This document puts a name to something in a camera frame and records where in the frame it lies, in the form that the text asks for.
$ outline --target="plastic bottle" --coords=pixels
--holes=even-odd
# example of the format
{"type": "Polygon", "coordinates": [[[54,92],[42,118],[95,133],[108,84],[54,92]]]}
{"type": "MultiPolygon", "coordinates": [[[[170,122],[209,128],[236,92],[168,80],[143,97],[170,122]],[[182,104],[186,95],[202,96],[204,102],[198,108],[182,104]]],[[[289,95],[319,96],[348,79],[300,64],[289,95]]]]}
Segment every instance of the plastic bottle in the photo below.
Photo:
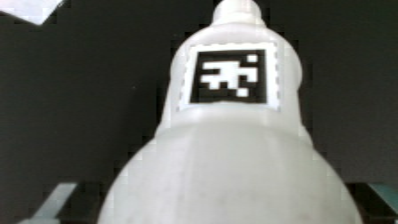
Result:
{"type": "Polygon", "coordinates": [[[291,45],[250,0],[223,0],[184,41],[154,139],[120,171],[99,224],[358,224],[312,149],[291,45]]]}

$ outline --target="black background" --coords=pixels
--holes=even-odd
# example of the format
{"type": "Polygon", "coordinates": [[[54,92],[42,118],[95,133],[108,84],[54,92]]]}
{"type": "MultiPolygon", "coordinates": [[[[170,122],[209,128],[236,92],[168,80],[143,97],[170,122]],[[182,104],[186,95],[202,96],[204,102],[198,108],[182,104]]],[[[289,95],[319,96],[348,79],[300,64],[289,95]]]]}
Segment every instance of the black background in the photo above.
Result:
{"type": "MultiPolygon", "coordinates": [[[[172,52],[209,0],[67,0],[40,27],[0,17],[0,223],[61,181],[109,183],[147,142],[172,52]]],[[[398,1],[257,0],[303,65],[303,124],[346,182],[398,187],[398,1]]]]}

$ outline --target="white border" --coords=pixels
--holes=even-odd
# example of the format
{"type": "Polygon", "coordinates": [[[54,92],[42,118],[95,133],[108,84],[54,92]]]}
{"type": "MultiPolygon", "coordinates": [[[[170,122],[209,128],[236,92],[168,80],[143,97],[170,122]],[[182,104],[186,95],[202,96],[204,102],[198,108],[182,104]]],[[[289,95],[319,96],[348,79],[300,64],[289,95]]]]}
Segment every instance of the white border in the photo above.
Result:
{"type": "Polygon", "coordinates": [[[276,44],[273,42],[262,42],[255,44],[253,43],[241,43],[241,44],[229,43],[229,44],[213,44],[213,45],[195,45],[189,48],[186,70],[182,75],[177,111],[195,106],[202,106],[204,104],[211,104],[211,103],[189,103],[191,82],[193,82],[195,62],[197,62],[198,52],[221,51],[221,50],[260,50],[260,49],[264,49],[264,52],[266,52],[264,69],[266,69],[266,102],[268,103],[257,103],[253,105],[266,106],[268,108],[278,111],[278,106],[280,106],[278,80],[280,79],[278,79],[278,68],[276,68],[276,44]]]}

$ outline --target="white bottle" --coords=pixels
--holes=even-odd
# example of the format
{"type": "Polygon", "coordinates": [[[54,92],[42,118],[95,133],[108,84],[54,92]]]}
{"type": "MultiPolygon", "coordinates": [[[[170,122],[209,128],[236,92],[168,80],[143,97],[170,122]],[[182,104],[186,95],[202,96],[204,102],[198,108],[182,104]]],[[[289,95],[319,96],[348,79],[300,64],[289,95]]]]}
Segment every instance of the white bottle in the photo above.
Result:
{"type": "Polygon", "coordinates": [[[250,0],[223,0],[170,67],[156,136],[120,171],[99,224],[358,224],[300,123],[301,69],[250,0]]]}

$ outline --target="white plastic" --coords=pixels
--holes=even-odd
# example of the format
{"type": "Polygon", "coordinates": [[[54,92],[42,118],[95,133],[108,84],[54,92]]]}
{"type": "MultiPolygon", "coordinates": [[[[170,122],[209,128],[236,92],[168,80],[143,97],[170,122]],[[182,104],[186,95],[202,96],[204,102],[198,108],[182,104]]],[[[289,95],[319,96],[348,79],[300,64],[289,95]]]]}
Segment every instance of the white plastic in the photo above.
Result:
{"type": "MultiPolygon", "coordinates": [[[[301,127],[296,53],[259,15],[250,0],[223,0],[211,26],[179,47],[156,136],[115,179],[99,224],[360,224],[340,179],[301,127]],[[200,52],[250,48],[266,52],[264,103],[195,103],[200,52]]],[[[221,63],[202,67],[221,64],[230,70],[232,61],[221,63]]],[[[209,74],[202,82],[220,76],[209,74]]],[[[227,88],[237,95],[236,86],[227,88]]]]}
{"type": "Polygon", "coordinates": [[[61,0],[0,0],[0,11],[40,25],[60,4],[61,0]]]}

